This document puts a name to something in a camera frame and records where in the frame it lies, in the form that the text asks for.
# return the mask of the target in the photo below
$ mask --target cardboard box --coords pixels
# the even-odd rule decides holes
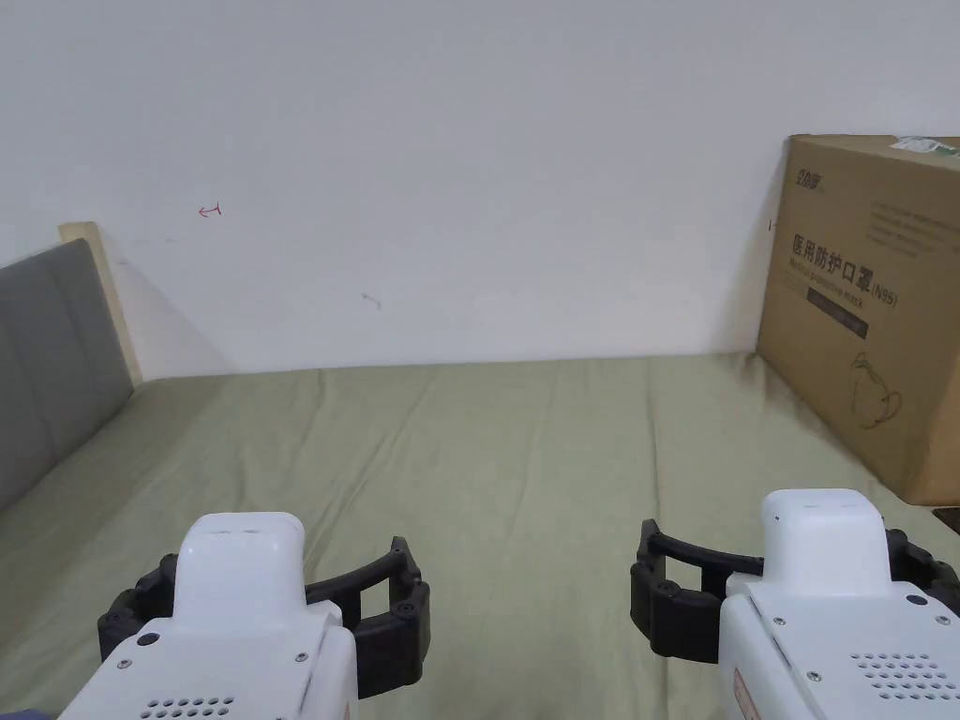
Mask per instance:
[[[792,138],[757,345],[880,480],[923,505],[960,504],[955,148]]]

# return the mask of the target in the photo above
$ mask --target wrinkled fabric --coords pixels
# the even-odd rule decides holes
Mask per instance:
[[[960,568],[960,539],[753,355],[153,382],[0,515],[0,711],[62,710],[98,615],[197,517],[280,510],[308,582],[403,535],[432,587],[423,679],[364,717],[721,720],[716,668],[654,657],[630,621],[640,522],[759,554],[761,500],[797,487],[860,490]]]

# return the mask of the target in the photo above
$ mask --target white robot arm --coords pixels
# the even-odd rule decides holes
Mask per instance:
[[[730,720],[960,717],[960,583],[884,531],[859,492],[778,491],[767,556],[696,547],[643,523],[631,618],[659,655],[714,662]],[[674,558],[700,590],[665,577]]]
[[[344,720],[359,698],[416,682],[429,586],[405,541],[306,588],[302,563],[294,516],[201,517],[179,557],[100,619],[104,662],[61,718]],[[384,580],[390,611],[361,619],[360,592]]]

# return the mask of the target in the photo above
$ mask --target bed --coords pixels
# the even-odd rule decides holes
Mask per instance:
[[[960,538],[751,354],[166,379],[101,425],[0,513],[0,711],[63,709],[97,616],[210,512],[297,515],[308,580],[408,539],[433,641],[368,718],[721,720],[715,668],[654,657],[630,622],[646,517],[756,554],[766,493],[850,487],[960,567]]]

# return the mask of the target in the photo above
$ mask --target gray headboard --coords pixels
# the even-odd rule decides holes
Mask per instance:
[[[86,240],[0,268],[0,510],[133,389]]]

